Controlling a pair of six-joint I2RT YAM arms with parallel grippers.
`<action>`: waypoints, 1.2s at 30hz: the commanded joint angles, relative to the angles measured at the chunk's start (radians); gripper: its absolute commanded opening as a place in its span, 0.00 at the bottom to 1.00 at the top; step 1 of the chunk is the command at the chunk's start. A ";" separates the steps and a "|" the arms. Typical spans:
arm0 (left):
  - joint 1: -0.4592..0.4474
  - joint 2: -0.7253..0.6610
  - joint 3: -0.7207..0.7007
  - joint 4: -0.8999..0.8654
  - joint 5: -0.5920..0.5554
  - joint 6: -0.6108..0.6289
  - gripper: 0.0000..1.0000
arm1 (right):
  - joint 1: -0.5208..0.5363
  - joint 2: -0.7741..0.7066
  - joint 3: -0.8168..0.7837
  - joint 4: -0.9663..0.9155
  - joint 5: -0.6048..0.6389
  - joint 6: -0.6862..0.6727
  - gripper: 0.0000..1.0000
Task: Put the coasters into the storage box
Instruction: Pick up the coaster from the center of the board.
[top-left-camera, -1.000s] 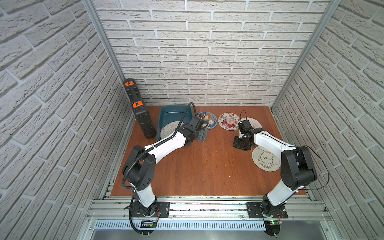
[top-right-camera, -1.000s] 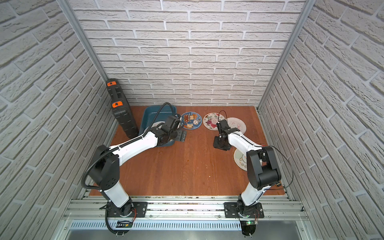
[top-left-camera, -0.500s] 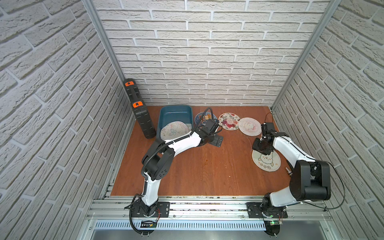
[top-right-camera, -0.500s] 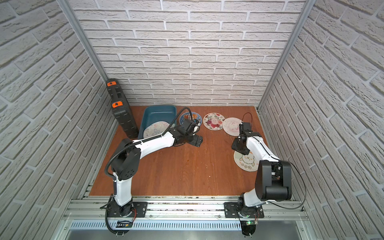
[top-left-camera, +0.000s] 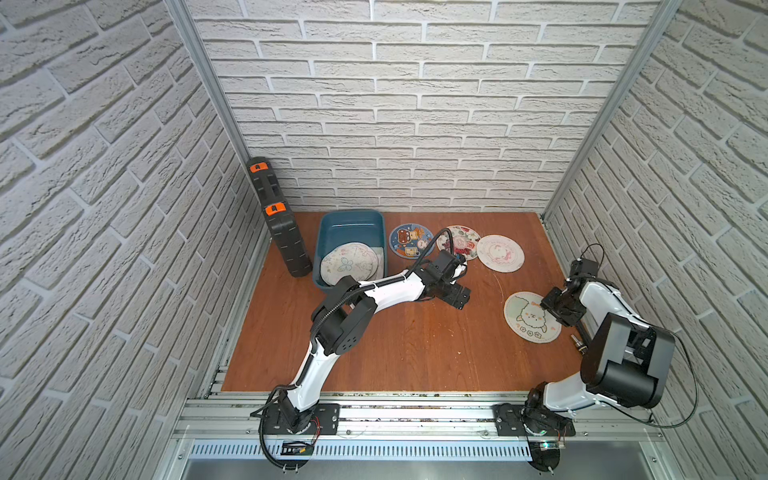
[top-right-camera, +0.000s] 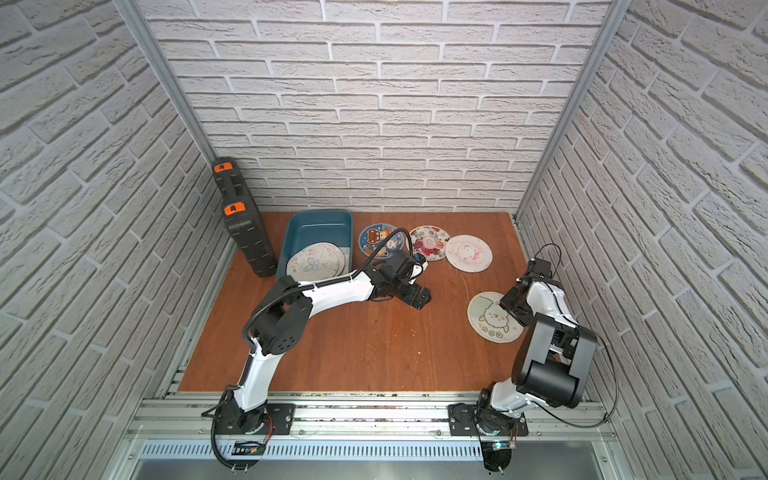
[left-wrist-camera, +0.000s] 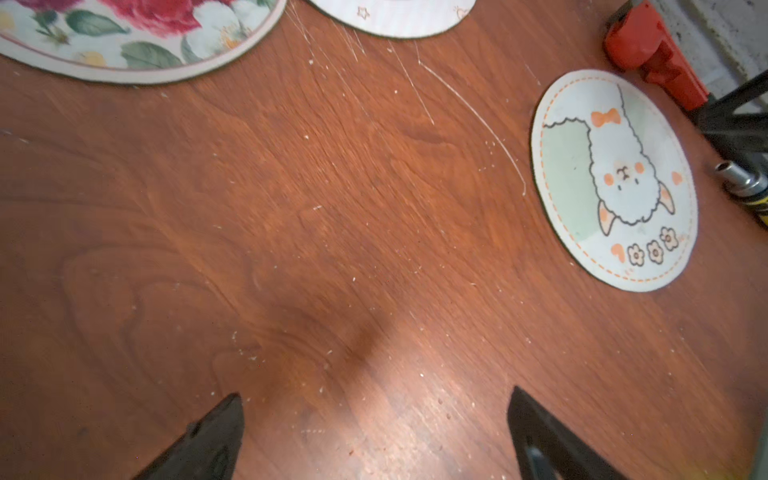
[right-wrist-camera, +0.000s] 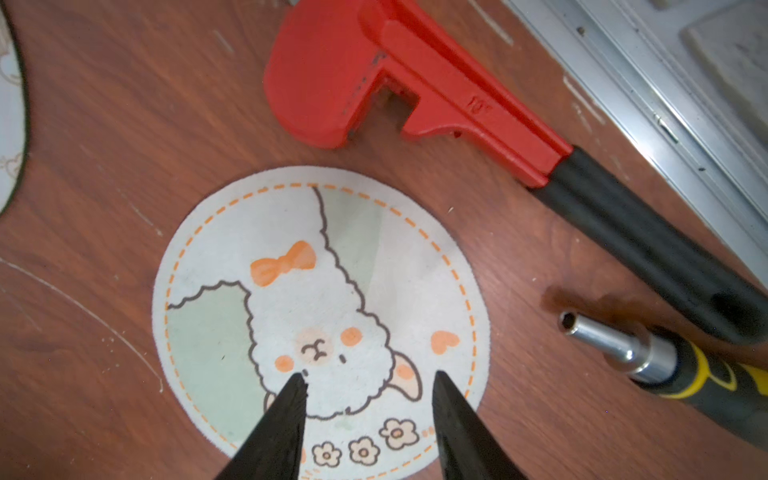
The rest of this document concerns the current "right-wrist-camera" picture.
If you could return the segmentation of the white dog face coaster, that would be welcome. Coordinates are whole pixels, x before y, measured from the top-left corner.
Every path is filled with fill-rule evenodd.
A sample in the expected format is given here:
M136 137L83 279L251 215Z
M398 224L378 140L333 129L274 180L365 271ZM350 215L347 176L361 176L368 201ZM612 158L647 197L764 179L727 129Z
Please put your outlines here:
M226 455L305 380L303 479L416 474L438 456L436 373L472 406L489 379L489 315L457 243L407 195L336 168L202 200L162 257L152 323L171 390Z

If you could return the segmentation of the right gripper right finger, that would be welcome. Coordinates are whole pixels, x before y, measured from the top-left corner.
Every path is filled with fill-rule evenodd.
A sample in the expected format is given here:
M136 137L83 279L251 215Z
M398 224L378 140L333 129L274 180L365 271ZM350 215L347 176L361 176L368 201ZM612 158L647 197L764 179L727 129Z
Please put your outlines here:
M435 374L432 408L444 479L527 479L445 371Z

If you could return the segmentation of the white butterfly coaster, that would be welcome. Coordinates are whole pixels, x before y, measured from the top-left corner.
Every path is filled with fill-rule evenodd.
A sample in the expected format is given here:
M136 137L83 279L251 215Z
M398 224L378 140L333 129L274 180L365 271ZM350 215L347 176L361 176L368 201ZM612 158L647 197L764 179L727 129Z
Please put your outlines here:
M25 65L5 2L1 2L1 213L21 184L29 143Z

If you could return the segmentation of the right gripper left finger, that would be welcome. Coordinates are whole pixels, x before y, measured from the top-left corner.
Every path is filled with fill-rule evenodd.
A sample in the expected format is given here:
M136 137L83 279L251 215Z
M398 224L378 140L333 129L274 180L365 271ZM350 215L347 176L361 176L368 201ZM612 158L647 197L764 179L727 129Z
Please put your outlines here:
M307 384L293 374L216 479L298 479L306 402Z

